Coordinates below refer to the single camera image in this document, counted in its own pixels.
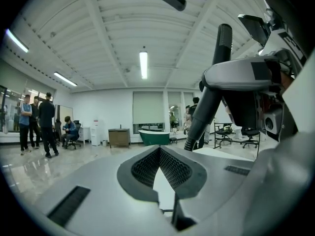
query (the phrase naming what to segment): man in black jacket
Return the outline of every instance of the man in black jacket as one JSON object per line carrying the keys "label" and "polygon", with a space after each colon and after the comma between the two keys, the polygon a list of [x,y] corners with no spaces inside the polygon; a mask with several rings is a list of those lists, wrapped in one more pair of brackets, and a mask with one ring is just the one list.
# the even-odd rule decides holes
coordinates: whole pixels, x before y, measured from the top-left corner
{"label": "man in black jacket", "polygon": [[44,148],[46,151],[46,157],[51,158],[50,152],[49,152],[49,144],[53,148],[55,155],[58,156],[58,150],[56,148],[56,143],[54,140],[54,134],[53,134],[53,122],[52,118],[55,116],[55,107],[50,102],[51,93],[46,93],[46,100],[43,101],[38,108],[38,118],[39,118],[39,125],[40,130],[44,142]]}
{"label": "man in black jacket", "polygon": [[[34,97],[34,103],[31,104],[31,116],[30,116],[30,141],[31,146],[33,148],[39,148],[39,141],[40,141],[40,132],[37,125],[38,120],[38,96]],[[33,131],[36,134],[36,147],[34,143],[34,134]]]}

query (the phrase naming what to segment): wooden cabinet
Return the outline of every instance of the wooden cabinet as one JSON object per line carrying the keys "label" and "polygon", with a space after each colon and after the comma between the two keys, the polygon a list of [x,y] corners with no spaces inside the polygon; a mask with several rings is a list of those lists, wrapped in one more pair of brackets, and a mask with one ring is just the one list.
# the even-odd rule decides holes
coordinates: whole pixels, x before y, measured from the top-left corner
{"label": "wooden cabinet", "polygon": [[130,130],[128,128],[114,128],[108,130],[110,147],[130,145]]}

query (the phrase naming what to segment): white cabinet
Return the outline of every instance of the white cabinet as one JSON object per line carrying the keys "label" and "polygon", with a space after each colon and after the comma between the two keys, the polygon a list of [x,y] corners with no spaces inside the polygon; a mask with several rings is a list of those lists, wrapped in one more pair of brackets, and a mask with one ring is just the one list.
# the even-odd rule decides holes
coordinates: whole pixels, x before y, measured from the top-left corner
{"label": "white cabinet", "polygon": [[80,127],[78,141],[82,141],[85,145],[85,140],[91,141],[90,127]]}

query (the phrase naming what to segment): ceiling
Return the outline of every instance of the ceiling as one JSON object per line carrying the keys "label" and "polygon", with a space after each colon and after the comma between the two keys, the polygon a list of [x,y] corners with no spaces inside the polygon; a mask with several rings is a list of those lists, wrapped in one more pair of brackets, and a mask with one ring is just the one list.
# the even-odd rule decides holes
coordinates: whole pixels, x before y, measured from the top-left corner
{"label": "ceiling", "polygon": [[[232,26],[233,59],[253,56],[260,46],[237,16],[264,17],[264,11],[263,0],[187,0],[183,12],[161,0],[29,0],[10,28],[29,52],[5,38],[1,57],[73,92],[193,89],[212,63],[218,26]],[[146,80],[139,63],[143,47]],[[78,86],[60,82],[56,71]]]}

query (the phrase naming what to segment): vent slot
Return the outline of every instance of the vent slot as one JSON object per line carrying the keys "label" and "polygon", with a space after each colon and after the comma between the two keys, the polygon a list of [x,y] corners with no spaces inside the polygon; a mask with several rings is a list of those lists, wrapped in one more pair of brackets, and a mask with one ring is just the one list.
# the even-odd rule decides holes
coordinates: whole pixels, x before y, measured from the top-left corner
{"label": "vent slot", "polygon": [[227,166],[225,170],[236,173],[236,174],[244,175],[244,176],[247,176],[248,173],[250,172],[249,169],[244,169],[244,168],[231,166],[231,165]]}
{"label": "vent slot", "polygon": [[90,189],[76,186],[65,198],[48,214],[48,218],[64,227],[81,203],[85,200]]}

